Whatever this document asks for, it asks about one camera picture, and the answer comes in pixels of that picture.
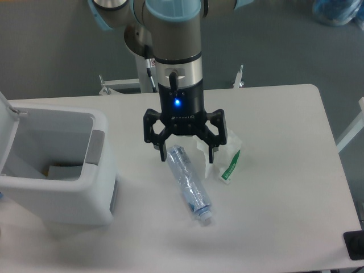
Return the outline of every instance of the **black object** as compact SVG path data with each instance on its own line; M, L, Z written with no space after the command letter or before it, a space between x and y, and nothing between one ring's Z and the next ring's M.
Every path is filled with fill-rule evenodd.
M154 148L160 151L162 161L166 160L166 139L171 135L197 135L209 146L209 161L213 163L213 153L219 145L227 142L225 115L223 110L206 113L204 108L203 80L194 86L179 89L178 74L176 71L169 75L171 88L159 86L159 98L162 112L158 113L148 109L144 115L144 141L153 143ZM154 123L160 120L165 128L156 134ZM214 135L206 125L211 124L218 128L218 135Z
M364 268L364 266L362 266L362 267L358 267L357 269L355 269L352 273L358 273L361 269L363 269Z
M344 240L350 259L364 260L364 231L345 232Z

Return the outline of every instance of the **black cable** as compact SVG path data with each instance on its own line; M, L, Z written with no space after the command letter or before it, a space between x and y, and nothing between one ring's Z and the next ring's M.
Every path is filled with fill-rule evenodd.
M361 269L363 269L364 268L364 266L362 266L362 267L358 267L357 269L355 269L352 273L358 273Z

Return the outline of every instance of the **white trash bin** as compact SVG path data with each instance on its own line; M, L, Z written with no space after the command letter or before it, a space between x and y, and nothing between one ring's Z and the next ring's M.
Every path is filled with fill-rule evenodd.
M117 167L93 109L10 104L0 92L0 192L44 220L106 225Z

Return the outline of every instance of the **silver metal ring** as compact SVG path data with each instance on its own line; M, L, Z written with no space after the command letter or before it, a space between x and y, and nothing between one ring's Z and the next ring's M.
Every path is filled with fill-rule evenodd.
M104 7L106 9L115 9L124 5L127 0L94 0L94 2L100 7Z
M178 87L186 88L197 84L202 80L202 57L186 64L161 64L155 62L158 83L170 88L169 75L177 71Z

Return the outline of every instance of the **metal stand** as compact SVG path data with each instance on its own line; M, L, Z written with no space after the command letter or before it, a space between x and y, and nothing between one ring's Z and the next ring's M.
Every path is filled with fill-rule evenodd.
M342 151L349 144L349 142L363 129L364 127L364 98L359 100L361 112L346 128L346 130L336 140L336 147L339 152Z

